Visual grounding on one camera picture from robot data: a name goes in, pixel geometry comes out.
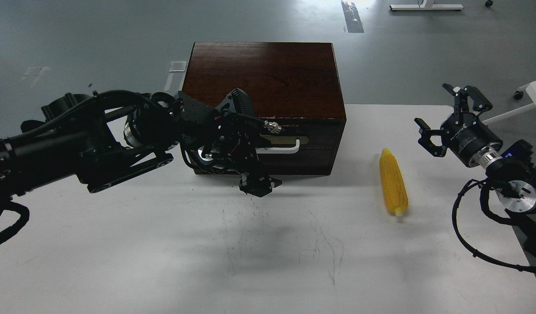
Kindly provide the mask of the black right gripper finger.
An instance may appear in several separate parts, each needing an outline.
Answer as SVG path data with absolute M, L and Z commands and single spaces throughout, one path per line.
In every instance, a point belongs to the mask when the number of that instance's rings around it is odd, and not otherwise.
M 454 97 L 453 108 L 454 113 L 457 115 L 469 112 L 468 99 L 473 102 L 472 110 L 479 114 L 490 111 L 493 108 L 489 99 L 477 87 L 466 85 L 463 88 L 455 88 L 447 83 L 443 83 L 442 87 Z
M 419 127 L 419 145 L 429 154 L 433 155 L 433 157 L 444 157 L 447 153 L 447 147 L 444 145 L 435 145 L 432 141 L 432 137 L 442 138 L 444 131 L 431 129 L 423 119 L 415 118 L 414 121 Z

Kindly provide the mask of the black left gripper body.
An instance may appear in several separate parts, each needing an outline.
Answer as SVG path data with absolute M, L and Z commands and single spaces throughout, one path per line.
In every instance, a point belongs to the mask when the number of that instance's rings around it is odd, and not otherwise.
M 268 140 L 250 96 L 234 88 L 216 107 L 181 92 L 181 155 L 191 169 L 208 174 L 264 175 L 256 150 Z

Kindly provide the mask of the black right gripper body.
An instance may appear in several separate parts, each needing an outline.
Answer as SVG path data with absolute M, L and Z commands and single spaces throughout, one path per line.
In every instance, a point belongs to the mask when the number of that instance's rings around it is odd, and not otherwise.
M 478 162 L 473 156 L 489 146 L 501 149 L 503 141 L 483 124 L 473 113 L 461 113 L 461 122 L 451 114 L 440 126 L 444 131 L 442 145 L 449 148 L 466 167 L 476 167 Z

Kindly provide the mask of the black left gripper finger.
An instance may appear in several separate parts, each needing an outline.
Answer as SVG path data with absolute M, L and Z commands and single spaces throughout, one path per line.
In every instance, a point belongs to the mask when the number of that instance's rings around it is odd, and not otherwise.
M 270 194 L 276 187 L 279 187 L 283 181 L 270 177 L 264 168 L 256 169 L 238 169 L 241 179 L 239 189 L 246 194 L 262 198 Z

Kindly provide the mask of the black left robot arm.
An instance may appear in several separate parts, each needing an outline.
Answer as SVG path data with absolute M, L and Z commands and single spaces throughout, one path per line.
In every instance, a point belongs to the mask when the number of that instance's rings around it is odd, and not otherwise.
M 19 219 L 0 231 L 0 245 L 29 221 L 13 201 L 71 175 L 97 193 L 172 162 L 179 146 L 186 165 L 208 174 L 234 171 L 239 188 L 263 197 L 282 181 L 270 177 L 257 151 L 270 145 L 261 129 L 280 125 L 258 119 L 250 97 L 232 90 L 217 107 L 178 92 L 115 90 L 91 96 L 67 93 L 42 107 L 45 121 L 26 120 L 22 133 L 0 138 L 0 218 Z

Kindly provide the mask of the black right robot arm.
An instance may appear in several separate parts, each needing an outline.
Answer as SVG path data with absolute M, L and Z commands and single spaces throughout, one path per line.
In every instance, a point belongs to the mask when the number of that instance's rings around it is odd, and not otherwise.
M 467 181 L 452 209 L 452 223 L 457 238 L 475 258 L 513 268 L 520 272 L 536 274 L 536 266 L 519 266 L 501 262 L 472 247 L 459 232 L 457 210 L 461 198 L 472 187 L 480 188 L 481 211 L 493 221 L 515 226 L 526 236 L 523 249 L 536 258 L 536 166 L 532 161 L 532 145 L 525 140 L 516 141 L 500 153 L 503 141 L 493 133 L 480 115 L 492 109 L 492 103 L 470 85 L 463 88 L 444 83 L 443 88 L 454 97 L 453 113 L 433 130 L 423 119 L 414 121 L 419 125 L 419 145 L 434 157 L 444 157 L 447 150 L 465 165 L 481 166 L 486 178 Z

